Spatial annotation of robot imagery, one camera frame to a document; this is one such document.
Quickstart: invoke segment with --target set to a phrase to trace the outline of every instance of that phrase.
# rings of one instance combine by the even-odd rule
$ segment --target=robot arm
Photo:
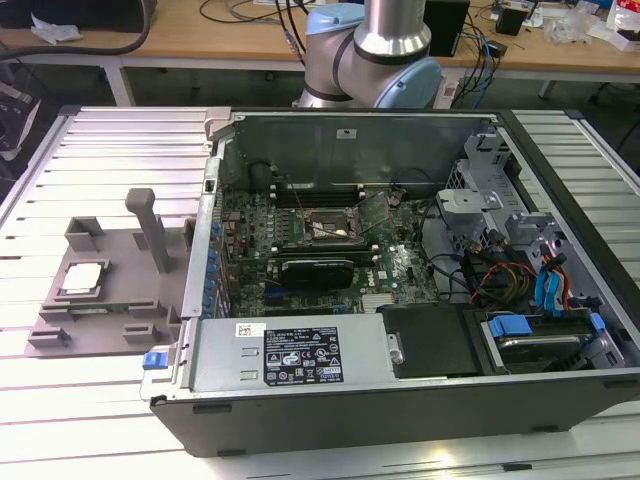
[[[427,56],[425,0],[366,0],[315,8],[307,22],[299,107],[422,108],[440,84]]]

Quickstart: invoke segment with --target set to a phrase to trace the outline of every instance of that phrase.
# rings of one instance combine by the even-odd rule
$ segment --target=blue connector
[[[494,338],[523,337],[533,333],[524,315],[497,315],[489,320],[489,330]]]
[[[602,317],[600,316],[599,313],[591,314],[591,324],[593,325],[593,328],[595,328],[596,334],[598,335],[600,335],[606,330],[606,325],[604,323],[604,320],[602,320]]]
[[[144,370],[162,370],[168,367],[168,352],[147,352],[142,358],[142,368]]]
[[[556,308],[556,294],[558,293],[558,287],[560,287],[560,275],[556,272],[551,272],[549,275],[547,294],[544,297],[544,309],[547,312],[551,312],[551,314],[557,318],[562,316],[562,310],[558,310]]]

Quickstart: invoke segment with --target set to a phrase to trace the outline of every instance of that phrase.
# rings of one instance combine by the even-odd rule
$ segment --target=wire bundle
[[[496,60],[491,56],[489,44],[487,43],[487,39],[482,33],[482,30],[475,26],[473,18],[469,13],[467,13],[467,17],[469,21],[465,22],[465,25],[470,29],[470,31],[463,31],[462,36],[475,41],[475,46],[478,49],[478,56],[471,74],[465,79],[460,91],[454,97],[451,106],[455,106],[456,103],[461,102],[464,97],[471,93],[478,93],[478,96],[472,106],[472,108],[475,109],[480,105],[484,94],[493,83],[496,70],[500,67],[501,59],[498,58]]]
[[[542,256],[543,265],[548,264],[552,260],[553,260],[553,257],[551,255],[544,254]],[[562,269],[560,265],[555,267],[553,271],[557,273],[558,276],[560,277],[560,286],[562,287],[562,307],[565,310],[570,310],[571,307],[569,306],[569,289],[571,288],[571,282],[569,280],[569,277],[567,276],[567,274],[565,273],[565,271]]]
[[[302,11],[305,14],[309,15],[309,10],[305,6],[305,4],[310,3],[310,1],[303,2],[302,0],[274,0],[274,4],[275,4],[275,7],[276,7],[275,11],[266,13],[264,15],[260,15],[258,17],[251,17],[251,16],[248,16],[248,15],[245,15],[245,14],[242,14],[242,13],[238,12],[236,9],[240,5],[244,5],[246,3],[251,3],[252,0],[240,0],[239,2],[235,2],[235,3],[231,3],[230,0],[226,0],[226,3],[225,3],[226,9],[229,12],[229,14],[235,18],[235,20],[224,19],[224,18],[216,18],[216,17],[212,17],[211,15],[207,14],[205,9],[206,9],[206,6],[209,3],[211,3],[211,1],[212,0],[205,0],[200,5],[200,10],[199,11],[200,11],[200,15],[201,16],[203,16],[207,20],[211,20],[212,22],[224,23],[224,24],[267,23],[267,24],[273,24],[273,25],[280,25],[281,28],[282,28],[282,33],[284,34],[284,38],[285,38],[287,44],[289,45],[289,48],[295,54],[295,56],[298,58],[300,63],[302,65],[305,64],[304,63],[304,58],[303,58],[303,53],[306,52],[306,48],[305,48],[305,45],[304,45],[304,43],[302,41],[302,37],[300,36],[300,33],[298,32],[298,27],[296,25],[296,22],[293,19],[292,10],[294,8],[300,8],[300,9],[302,9]],[[287,24],[285,23],[284,15],[283,15],[283,4],[281,2],[284,2],[284,10],[286,10],[287,17],[289,19],[289,25],[290,25],[291,31],[293,31],[293,34],[291,33],[291,31],[289,31],[289,27],[287,27]],[[271,18],[273,15],[277,15],[278,18],[277,19]]]
[[[531,279],[533,278],[535,280],[536,275],[527,265],[516,262],[499,262],[493,264],[484,277],[482,277],[479,287],[485,287],[487,282],[499,271],[504,272],[509,279],[507,291],[496,301],[495,297],[487,298],[486,295],[481,293],[481,290],[476,288],[476,291],[471,296],[471,303],[482,306],[488,311],[494,311],[507,307],[512,302],[530,295],[530,288],[535,283],[532,283]]]

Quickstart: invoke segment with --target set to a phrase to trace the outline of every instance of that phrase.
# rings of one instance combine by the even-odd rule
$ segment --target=metal workbench
[[[555,111],[516,114],[640,284],[636,177],[586,122]],[[70,217],[131,228],[123,200],[138,185],[154,188],[165,225],[195,215],[204,115],[86,108],[60,116],[0,208],[0,478],[640,478],[640,401],[565,433],[197,459],[139,399],[141,356],[22,358]],[[524,184],[546,208],[534,181]],[[514,463],[532,469],[505,471]]]

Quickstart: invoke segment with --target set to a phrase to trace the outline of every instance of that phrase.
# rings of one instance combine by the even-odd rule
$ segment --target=white label sticker
[[[264,337],[266,323],[236,323],[236,337]]]
[[[358,130],[355,128],[339,128],[336,132],[338,140],[353,140],[358,136]]]

